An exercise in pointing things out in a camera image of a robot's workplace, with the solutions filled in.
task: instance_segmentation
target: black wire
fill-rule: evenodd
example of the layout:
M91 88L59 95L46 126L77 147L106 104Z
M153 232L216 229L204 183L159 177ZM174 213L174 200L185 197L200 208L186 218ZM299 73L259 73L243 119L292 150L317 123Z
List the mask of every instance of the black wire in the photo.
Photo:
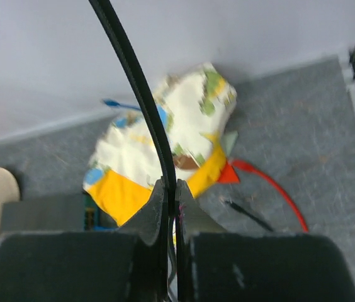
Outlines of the black wire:
M256 222L260 227L262 227L263 229L265 229L266 231L269 232L274 232L274 229L272 228L271 225L269 225L267 222L265 222L264 220L254 216L251 212L243 209L241 206L237 205L236 203L233 203L232 201L225 201L226 204L228 204L232 209L234 209L235 211L246 215L247 217L249 217L251 220L253 220L254 222Z
M176 271L178 269L178 265L176 263L175 248L173 245L173 222L174 222L174 218L170 217L168 228L167 228L167 254L171 259L171 273L167 279L168 287L171 285L173 278L176 275Z
M89 0L89 2L109 38L137 98L152 140L154 141L166 188L171 192L171 196L174 196L176 174L171 148L169 147L166 132L159 117L154 98L133 47L109 0Z

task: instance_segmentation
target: baseboard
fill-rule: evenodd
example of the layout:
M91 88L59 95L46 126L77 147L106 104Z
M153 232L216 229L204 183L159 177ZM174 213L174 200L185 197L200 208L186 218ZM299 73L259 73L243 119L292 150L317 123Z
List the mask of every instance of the baseboard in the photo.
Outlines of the baseboard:
M253 81L255 79L261 79L267 76L273 76L280 74L282 72L287 72L289 70L299 69L302 67L307 67L309 65L317 64L319 62L324 62L329 59L338 58L340 64L343 64L348 60L349 51L347 48L339 47L331 52L325 53L312 53L310 55L303 56L302 58L295 58L290 61L282 61L280 64L275 66L269 66L266 69L261 69L259 72L252 75L249 79L244 79L244 81ZM11 133L9 135L0 137L0 145L5 145L7 143L14 143L21 140L25 140L32 137L37 137L40 135L45 135L55 131L71 128L77 125L82 125L89 123L91 121L100 120L102 118L109 118L115 116L117 110L111 110L109 108L100 109L90 113L84 113L83 115L71 116L60 121L53 121L49 123L44 123L36 127L27 129L25 131L18 131Z
M310 53L308 55L304 55L302 57L293 58L291 60L282 61L279 64L269 66L265 69L260 69L256 73L252 74L252 76L245 81L254 81L258 79L262 79L264 77L275 76L277 74L281 74L283 72L288 72L291 70L300 69L303 67L308 67L314 64L319 64L326 62L328 60L338 59L340 64L342 65L345 61L346 64L349 63L349 48L347 47L336 47L331 51L326 51L324 53Z
M98 121L105 118L111 118L117 115L119 111L117 109L111 108L101 108L90 113L85 113L83 115L75 115L69 118L64 118L60 121L53 121L49 123L44 123L36 127L27 129L25 131L17 131L11 133L10 135L5 135L0 137L0 146L9 143L15 143L28 138L39 137L41 135L46 135L49 133L65 130L75 126L90 123L92 121Z

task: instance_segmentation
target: yellow fabric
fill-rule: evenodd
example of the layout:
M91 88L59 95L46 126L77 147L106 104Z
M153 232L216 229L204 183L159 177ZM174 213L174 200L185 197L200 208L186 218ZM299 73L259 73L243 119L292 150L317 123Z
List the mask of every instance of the yellow fabric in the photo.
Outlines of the yellow fabric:
M208 160L191 176L188 186L194 197L212 186L220 177L226 157L219 143ZM149 200L151 190L109 170L88 189L96 204L113 217L117 225L127 222Z

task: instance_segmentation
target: blue handle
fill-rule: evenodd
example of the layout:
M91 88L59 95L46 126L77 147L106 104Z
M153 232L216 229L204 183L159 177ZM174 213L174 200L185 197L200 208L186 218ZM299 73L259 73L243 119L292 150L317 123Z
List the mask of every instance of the blue handle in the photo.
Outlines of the blue handle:
M141 111L141 108L138 106L134 106L134 105L126 105L126 104L120 104L119 102L116 102L112 99L104 99L103 102L105 103L105 105L109 106L109 107L114 107L114 108L128 108L128 109L133 109L133 110L138 110Z

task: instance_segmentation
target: red cable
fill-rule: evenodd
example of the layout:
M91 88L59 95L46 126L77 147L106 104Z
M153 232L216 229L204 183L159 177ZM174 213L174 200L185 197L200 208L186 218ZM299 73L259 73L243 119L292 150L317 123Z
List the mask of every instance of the red cable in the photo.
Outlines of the red cable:
M231 162L231 165L242 171L257 174L258 176L261 176L262 178L267 180L267 182L270 183L275 188L275 190L277 190L282 195L282 197L284 197L284 200L289 204L289 206L291 206L292 210L295 212L295 215L300 222L300 225L302 226L303 231L309 232L308 225L306 224L305 218L303 217L301 211L291 199L291 196L288 195L288 193L285 192L285 190L273 178L243 160L235 159Z

